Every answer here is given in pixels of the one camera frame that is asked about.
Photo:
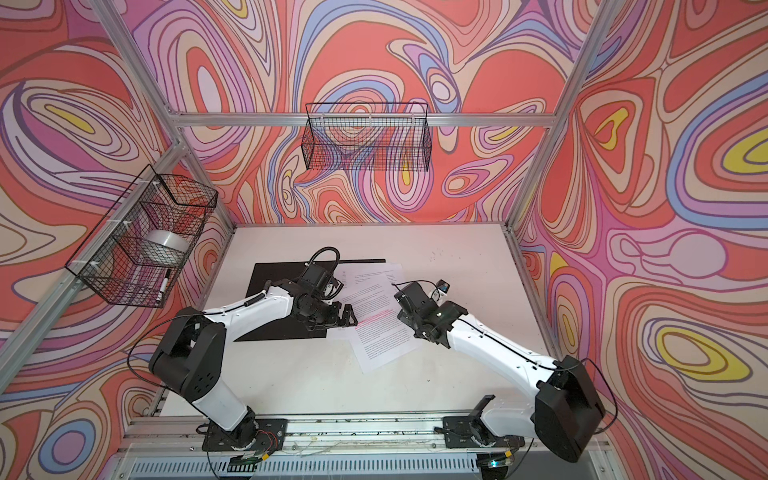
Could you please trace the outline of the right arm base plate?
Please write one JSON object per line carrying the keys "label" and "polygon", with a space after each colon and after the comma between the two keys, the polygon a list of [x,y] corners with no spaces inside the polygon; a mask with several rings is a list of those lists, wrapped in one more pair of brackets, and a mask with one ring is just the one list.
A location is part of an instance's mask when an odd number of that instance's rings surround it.
{"label": "right arm base plate", "polygon": [[445,446],[449,449],[503,448],[517,451],[525,445],[522,436],[497,436],[479,417],[469,415],[443,417],[442,425],[435,427],[434,433],[443,436]]}

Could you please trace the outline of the teal file folder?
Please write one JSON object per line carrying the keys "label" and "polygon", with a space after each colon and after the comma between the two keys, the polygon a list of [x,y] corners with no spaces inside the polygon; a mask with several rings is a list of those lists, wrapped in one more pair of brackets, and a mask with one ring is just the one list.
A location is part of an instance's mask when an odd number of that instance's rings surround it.
{"label": "teal file folder", "polygon": [[[362,260],[321,260],[312,256],[304,264],[289,265],[288,275],[280,278],[268,278],[261,290],[224,309],[225,318],[221,320],[227,328],[227,338],[231,341],[247,340],[288,340],[305,338],[324,338],[327,330],[308,331],[299,319],[299,300],[311,296],[325,303],[338,301],[344,282],[337,271],[344,263],[383,263],[382,259]],[[308,264],[324,266],[333,273],[336,286],[324,297],[312,294],[302,288],[297,280]]]}

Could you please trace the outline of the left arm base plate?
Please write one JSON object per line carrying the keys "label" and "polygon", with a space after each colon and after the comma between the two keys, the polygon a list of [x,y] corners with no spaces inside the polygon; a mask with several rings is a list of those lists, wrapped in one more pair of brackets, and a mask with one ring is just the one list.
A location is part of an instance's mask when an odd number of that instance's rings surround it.
{"label": "left arm base plate", "polygon": [[284,418],[256,418],[246,419],[233,431],[207,423],[199,425],[196,433],[203,436],[205,452],[274,453],[283,448],[287,426]]}

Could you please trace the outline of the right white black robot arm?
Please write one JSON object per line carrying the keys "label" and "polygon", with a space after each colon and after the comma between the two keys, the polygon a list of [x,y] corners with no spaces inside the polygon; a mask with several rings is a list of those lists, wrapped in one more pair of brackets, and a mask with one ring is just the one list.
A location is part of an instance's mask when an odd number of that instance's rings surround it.
{"label": "right white black robot arm", "polygon": [[523,404],[508,406],[487,394],[469,414],[444,418],[440,430],[447,447],[514,451],[530,438],[558,458],[577,462],[606,415],[584,362],[570,355],[557,360],[521,346],[463,306],[441,300],[445,289],[439,283],[428,294],[417,281],[398,285],[398,319],[415,338],[474,359],[525,397]]}

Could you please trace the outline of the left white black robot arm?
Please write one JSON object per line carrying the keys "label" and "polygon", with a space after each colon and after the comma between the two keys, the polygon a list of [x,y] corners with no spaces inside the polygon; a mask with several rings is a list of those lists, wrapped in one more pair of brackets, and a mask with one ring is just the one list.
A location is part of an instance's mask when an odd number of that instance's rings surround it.
{"label": "left white black robot arm", "polygon": [[253,410],[221,379],[224,354],[243,335],[285,318],[297,319],[309,331],[358,325],[351,305],[282,280],[211,312],[180,311],[153,353],[149,370],[204,414],[228,446],[245,450],[254,444],[259,427]]}

